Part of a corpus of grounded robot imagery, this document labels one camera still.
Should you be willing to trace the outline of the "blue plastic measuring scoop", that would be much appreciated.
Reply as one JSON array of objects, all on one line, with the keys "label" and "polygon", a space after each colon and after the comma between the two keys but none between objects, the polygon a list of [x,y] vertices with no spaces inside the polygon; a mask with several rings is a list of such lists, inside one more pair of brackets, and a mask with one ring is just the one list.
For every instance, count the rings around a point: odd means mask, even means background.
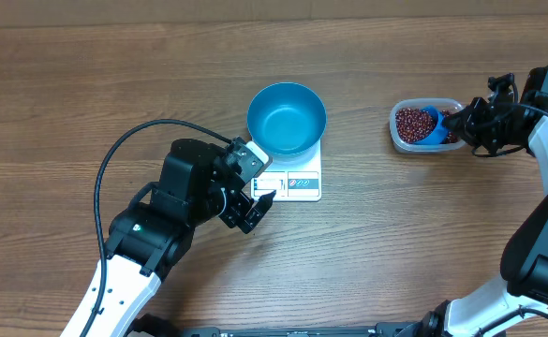
[{"label": "blue plastic measuring scoop", "polygon": [[442,123],[444,120],[444,114],[435,108],[434,106],[426,106],[422,109],[422,112],[426,112],[432,120],[435,122],[432,131],[423,139],[415,142],[416,145],[438,145],[447,138],[449,129]]}]

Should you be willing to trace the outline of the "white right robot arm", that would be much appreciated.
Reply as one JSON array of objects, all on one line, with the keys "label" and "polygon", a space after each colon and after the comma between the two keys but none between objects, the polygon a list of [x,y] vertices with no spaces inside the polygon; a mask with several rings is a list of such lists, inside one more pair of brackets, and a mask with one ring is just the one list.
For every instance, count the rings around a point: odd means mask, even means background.
[{"label": "white right robot arm", "polygon": [[497,277],[445,301],[404,335],[502,336],[526,319],[548,320],[548,66],[531,69],[522,90],[511,73],[489,78],[488,87],[489,98],[474,98],[443,126],[488,157],[526,151],[538,162],[544,198],[508,241]]}]

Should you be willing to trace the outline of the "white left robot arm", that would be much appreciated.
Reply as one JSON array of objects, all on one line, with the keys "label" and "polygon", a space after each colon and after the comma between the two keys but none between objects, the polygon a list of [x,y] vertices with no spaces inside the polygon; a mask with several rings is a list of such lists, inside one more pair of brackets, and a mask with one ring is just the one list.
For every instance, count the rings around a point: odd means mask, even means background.
[{"label": "white left robot arm", "polygon": [[111,221],[106,260],[98,263],[65,336],[178,336],[169,321],[140,313],[189,250],[196,227],[218,217],[251,232],[272,207],[274,194],[258,200],[243,189],[272,159],[253,141],[234,139],[222,148],[178,139],[160,178],[146,184]]}]

